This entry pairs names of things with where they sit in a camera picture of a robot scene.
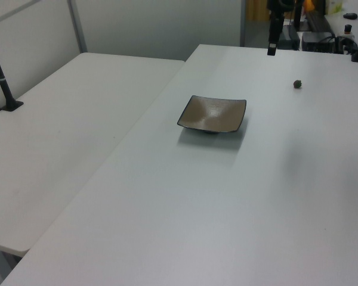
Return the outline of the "black Franka gripper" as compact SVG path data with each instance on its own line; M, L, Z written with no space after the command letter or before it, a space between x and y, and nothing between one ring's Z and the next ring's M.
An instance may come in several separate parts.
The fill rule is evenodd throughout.
M275 56L277 43L283 30L283 15L292 11L294 6L295 1L293 0L267 0L267 9L273 16L270 20L267 55Z

